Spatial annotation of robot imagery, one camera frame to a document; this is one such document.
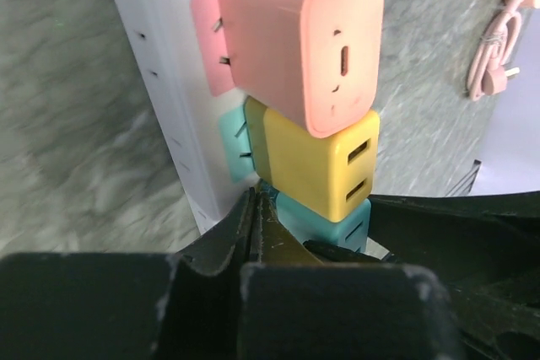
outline teal charger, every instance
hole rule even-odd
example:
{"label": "teal charger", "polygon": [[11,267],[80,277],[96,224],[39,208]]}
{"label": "teal charger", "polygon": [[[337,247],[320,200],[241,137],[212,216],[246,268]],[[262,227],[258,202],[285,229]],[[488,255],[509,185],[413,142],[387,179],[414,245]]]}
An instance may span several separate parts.
{"label": "teal charger", "polygon": [[276,211],[279,222],[302,244],[311,239],[365,252],[371,215],[367,199],[339,223],[328,221],[284,193],[276,198]]}

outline white surface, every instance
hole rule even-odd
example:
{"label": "white surface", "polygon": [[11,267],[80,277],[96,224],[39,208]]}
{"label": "white surface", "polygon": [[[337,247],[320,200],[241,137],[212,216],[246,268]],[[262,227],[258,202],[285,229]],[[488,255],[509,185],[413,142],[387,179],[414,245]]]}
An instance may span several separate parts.
{"label": "white surface", "polygon": [[115,0],[197,226],[204,233],[229,212],[257,176],[238,183],[230,178],[218,119],[238,107],[245,95],[238,89],[219,97],[210,94],[190,1]]}
{"label": "white surface", "polygon": [[540,190],[540,13],[533,12],[514,65],[520,73],[499,96],[470,196]]}

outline marble countertop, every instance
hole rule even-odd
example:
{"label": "marble countertop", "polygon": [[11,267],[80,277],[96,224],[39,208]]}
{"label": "marble countertop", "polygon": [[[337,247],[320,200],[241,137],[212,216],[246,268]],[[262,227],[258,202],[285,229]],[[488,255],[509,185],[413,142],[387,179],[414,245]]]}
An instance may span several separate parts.
{"label": "marble countertop", "polygon": [[[386,0],[375,192],[442,196],[470,169],[495,99],[469,102],[465,76],[499,3]],[[194,240],[113,1],[0,9],[0,254]]]}

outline power strip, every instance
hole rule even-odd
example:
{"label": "power strip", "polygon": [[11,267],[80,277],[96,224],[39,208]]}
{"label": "power strip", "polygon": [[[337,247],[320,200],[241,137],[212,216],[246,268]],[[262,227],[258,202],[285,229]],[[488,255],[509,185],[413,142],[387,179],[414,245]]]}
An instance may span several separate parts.
{"label": "power strip", "polygon": [[[242,123],[238,126],[240,116],[235,112],[241,110],[245,95],[238,89],[211,91],[211,78],[205,71],[197,40],[192,0],[115,2],[203,234],[224,218],[240,194],[258,180],[249,165],[235,167],[227,149],[233,145],[233,154],[238,152],[235,148],[241,151]],[[213,88],[219,89],[219,85],[213,83]]]}

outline coiled pink cable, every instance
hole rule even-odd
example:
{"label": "coiled pink cable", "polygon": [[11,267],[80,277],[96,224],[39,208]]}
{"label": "coiled pink cable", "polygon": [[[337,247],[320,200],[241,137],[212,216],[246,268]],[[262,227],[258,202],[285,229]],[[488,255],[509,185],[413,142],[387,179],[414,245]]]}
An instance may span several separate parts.
{"label": "coiled pink cable", "polygon": [[517,11],[523,0],[505,0],[505,8],[491,22],[472,60],[467,90],[472,100],[506,89],[508,78],[504,65],[508,61],[521,30],[521,14]]}

